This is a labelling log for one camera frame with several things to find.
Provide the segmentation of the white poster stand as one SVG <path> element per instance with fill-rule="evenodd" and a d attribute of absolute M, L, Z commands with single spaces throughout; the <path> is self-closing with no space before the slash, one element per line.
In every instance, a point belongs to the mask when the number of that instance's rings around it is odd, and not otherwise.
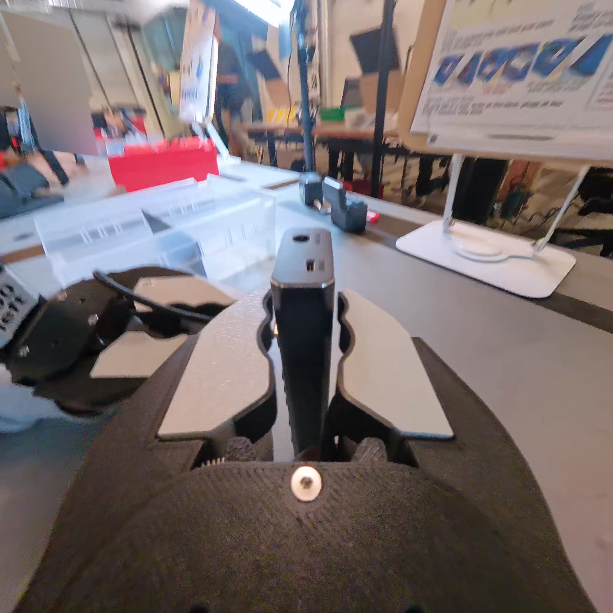
<path fill-rule="evenodd" d="M 444 214 L 397 239 L 401 253 L 438 265 L 519 297 L 551 296 L 576 263 L 573 255 L 548 246 L 590 165 L 580 168 L 547 234 L 537 241 L 459 221 L 452 215 L 464 156 L 453 154 Z"/>

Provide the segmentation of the black metal pole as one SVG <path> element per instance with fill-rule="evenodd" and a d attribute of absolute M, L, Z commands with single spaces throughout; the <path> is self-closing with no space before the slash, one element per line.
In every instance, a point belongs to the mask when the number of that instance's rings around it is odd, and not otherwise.
<path fill-rule="evenodd" d="M 301 123 L 303 131 L 303 146 L 305 159 L 305 172 L 315 172 L 313 118 L 311 115 L 310 90 L 308 79 L 309 44 L 307 16 L 308 9 L 304 1 L 295 1 L 292 7 L 295 36 L 297 42 L 297 65 L 299 69 L 301 91 Z"/>
<path fill-rule="evenodd" d="M 378 53 L 378 84 L 376 90 L 375 125 L 373 130 L 373 151 L 370 195 L 379 196 L 381 179 L 382 146 L 386 116 L 387 86 L 389 79 L 390 46 L 392 43 L 395 1 L 384 1 L 380 27 Z"/>

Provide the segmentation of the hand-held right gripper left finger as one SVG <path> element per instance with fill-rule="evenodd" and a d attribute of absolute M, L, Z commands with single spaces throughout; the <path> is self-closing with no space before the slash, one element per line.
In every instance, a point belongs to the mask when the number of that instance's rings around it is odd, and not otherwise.
<path fill-rule="evenodd" d="M 274 375 L 262 333 L 270 328 L 269 291 L 225 308 L 199 333 L 157 431 L 162 441 L 221 442 L 238 418 L 269 397 Z"/>

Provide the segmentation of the black slim USB hub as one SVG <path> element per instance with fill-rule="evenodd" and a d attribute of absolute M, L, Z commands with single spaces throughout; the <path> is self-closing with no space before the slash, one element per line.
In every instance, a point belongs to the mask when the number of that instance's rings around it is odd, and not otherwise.
<path fill-rule="evenodd" d="M 286 231 L 270 283 L 292 445 L 299 456 L 320 445 L 329 405 L 335 303 L 330 232 Z"/>

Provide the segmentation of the blurred poster board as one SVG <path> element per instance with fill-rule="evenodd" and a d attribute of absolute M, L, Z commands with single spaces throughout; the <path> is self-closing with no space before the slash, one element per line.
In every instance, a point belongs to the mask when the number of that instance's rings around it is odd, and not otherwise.
<path fill-rule="evenodd" d="M 218 79 L 218 15 L 203 1 L 190 1 L 180 64 L 179 117 L 206 124 L 214 115 Z"/>

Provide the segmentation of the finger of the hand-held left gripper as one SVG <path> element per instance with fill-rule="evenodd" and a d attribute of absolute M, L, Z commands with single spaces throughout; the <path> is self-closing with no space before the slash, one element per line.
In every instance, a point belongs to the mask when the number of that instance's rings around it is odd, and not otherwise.
<path fill-rule="evenodd" d="M 173 338 L 153 338 L 145 332 L 122 334 L 96 358 L 92 379 L 148 378 L 188 339 L 180 334 Z"/>
<path fill-rule="evenodd" d="M 138 280 L 132 291 L 149 301 L 177 308 L 227 307 L 240 300 L 239 292 L 201 276 L 145 277 Z"/>

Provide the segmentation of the red plastic bin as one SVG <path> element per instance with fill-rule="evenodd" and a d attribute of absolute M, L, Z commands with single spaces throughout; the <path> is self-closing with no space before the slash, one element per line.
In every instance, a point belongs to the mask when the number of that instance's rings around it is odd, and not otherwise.
<path fill-rule="evenodd" d="M 127 193 L 219 175 L 218 151 L 210 139 L 189 137 L 149 144 L 126 144 L 109 157 L 111 176 Z"/>

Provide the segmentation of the green plastic bin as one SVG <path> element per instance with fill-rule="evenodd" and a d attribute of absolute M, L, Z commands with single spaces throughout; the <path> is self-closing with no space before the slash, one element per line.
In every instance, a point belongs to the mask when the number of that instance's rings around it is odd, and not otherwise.
<path fill-rule="evenodd" d="M 361 107 L 356 106 L 340 106 L 340 107 L 321 107 L 319 109 L 319 122 L 320 124 L 342 124 L 346 123 L 346 118 L 355 111 L 362 110 Z"/>

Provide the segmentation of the clear plastic bin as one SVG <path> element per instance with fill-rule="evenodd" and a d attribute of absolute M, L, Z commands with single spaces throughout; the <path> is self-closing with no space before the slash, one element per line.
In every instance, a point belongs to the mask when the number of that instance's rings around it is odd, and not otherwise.
<path fill-rule="evenodd" d="M 225 280 L 275 255 L 275 195 L 211 176 L 37 215 L 36 231 L 60 285 L 89 279 L 94 271 L 166 268 L 143 211 L 195 238 L 212 280 Z"/>

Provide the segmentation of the wooden workbench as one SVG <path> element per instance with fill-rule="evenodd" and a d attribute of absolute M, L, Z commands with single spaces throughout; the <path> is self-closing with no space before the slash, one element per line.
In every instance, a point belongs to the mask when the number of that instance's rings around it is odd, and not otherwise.
<path fill-rule="evenodd" d="M 252 122 L 241 127 L 258 144 L 265 146 L 270 164 L 278 167 L 277 148 L 283 144 L 303 144 L 303 129 L 298 125 L 270 124 Z M 394 130 L 385 131 L 380 144 L 374 138 L 373 129 L 352 129 L 339 122 L 325 122 L 312 129 L 312 148 L 317 146 L 328 150 L 327 173 L 341 180 L 352 181 L 354 177 L 354 159 L 357 153 L 381 153 L 379 181 L 382 181 L 384 158 L 393 156 L 405 160 L 403 173 L 406 173 L 407 160 L 418 157 L 414 151 L 403 146 Z"/>

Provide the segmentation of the instruction poster board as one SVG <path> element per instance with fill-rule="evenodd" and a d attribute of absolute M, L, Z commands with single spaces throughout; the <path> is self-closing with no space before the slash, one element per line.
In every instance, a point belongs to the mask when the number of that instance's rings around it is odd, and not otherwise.
<path fill-rule="evenodd" d="M 612 1 L 424 1 L 397 113 L 425 151 L 612 162 Z"/>

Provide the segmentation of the dark grey box device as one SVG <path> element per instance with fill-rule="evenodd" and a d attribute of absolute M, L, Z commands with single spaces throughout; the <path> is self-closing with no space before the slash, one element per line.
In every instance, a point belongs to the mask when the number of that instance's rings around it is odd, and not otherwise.
<path fill-rule="evenodd" d="M 316 172 L 304 172 L 299 176 L 299 191 L 302 203 L 316 210 L 324 205 L 323 178 Z"/>
<path fill-rule="evenodd" d="M 322 193 L 335 226 L 350 234 L 365 231 L 368 207 L 363 200 L 351 197 L 344 184 L 330 177 L 323 179 Z"/>

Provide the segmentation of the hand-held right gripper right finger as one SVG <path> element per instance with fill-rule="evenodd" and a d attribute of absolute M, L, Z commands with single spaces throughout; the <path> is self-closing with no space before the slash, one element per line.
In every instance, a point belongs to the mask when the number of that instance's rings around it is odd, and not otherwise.
<path fill-rule="evenodd" d="M 415 438 L 454 438 L 454 432 L 410 333 L 389 313 L 352 289 L 338 295 L 338 391 L 391 430 Z"/>

